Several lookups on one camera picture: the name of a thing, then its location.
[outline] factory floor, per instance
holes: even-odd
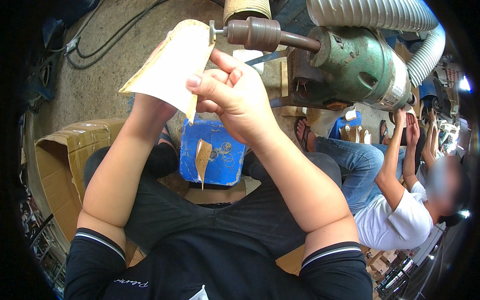
[[[79,49],[84,54],[94,51],[127,20],[153,2],[154,0],[105,0],[80,34]],[[117,92],[143,65],[158,43],[165,38],[167,32],[185,19],[197,19],[206,24],[209,20],[215,20],[219,27],[222,24],[222,17],[223,8],[211,0],[167,1],[153,8],[92,67],[78,70],[67,60],[60,61],[55,99],[50,103],[44,103],[37,115],[30,112],[26,114],[24,146],[28,162],[29,185],[41,211],[47,212],[49,207],[36,171],[34,140],[79,121],[128,117],[133,105],[133,96],[124,96]],[[68,30],[66,41],[73,37],[84,19],[85,17],[80,19]],[[243,48],[228,44],[222,37],[217,38],[215,47],[228,54]],[[91,59],[80,59],[75,52],[72,52],[71,58],[78,64],[87,64],[91,61]],[[206,66],[207,69],[213,67],[215,66],[211,62]],[[262,80],[270,99],[280,97],[279,60],[265,63]],[[377,143],[379,122],[381,119],[388,120],[388,114],[358,104],[357,110],[362,113],[363,126],[372,132],[372,142]],[[275,108],[273,111],[282,130],[298,145],[293,131],[296,118],[282,117],[280,108]],[[200,117],[217,118],[212,113],[202,113]],[[177,148],[180,146],[184,118],[184,114],[178,112],[168,122],[171,137]],[[390,132],[393,132],[393,125],[390,122],[387,123]],[[176,191],[185,191],[187,183],[178,173],[170,179],[167,185]]]

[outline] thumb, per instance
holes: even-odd
[[[187,88],[212,100],[226,111],[232,111],[239,104],[240,96],[237,91],[207,74],[190,75]]]

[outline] fingernail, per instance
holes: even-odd
[[[200,78],[200,76],[196,74],[190,75],[190,77],[187,79],[187,85],[190,87],[198,87],[201,80],[202,79]]]

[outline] green electric motor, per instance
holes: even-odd
[[[321,45],[308,57],[326,83],[319,94],[387,111],[413,104],[405,63],[370,29],[315,27],[308,37]]]

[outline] shirt sleeve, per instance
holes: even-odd
[[[78,228],[67,255],[65,299],[100,299],[110,282],[125,270],[125,253],[115,242]]]
[[[299,277],[317,299],[372,299],[372,279],[356,242],[320,249],[302,263]]]
[[[417,188],[419,188],[418,186],[423,189],[420,183],[418,183]],[[416,240],[425,235],[426,232],[430,232],[430,218],[426,218],[418,209],[419,205],[421,204],[405,189],[397,208],[388,216],[388,220],[402,240]]]
[[[425,191],[425,188],[423,185],[420,183],[420,181],[417,181],[413,186],[410,192],[417,192],[420,194],[423,194],[425,196],[425,201],[427,200],[427,192]]]

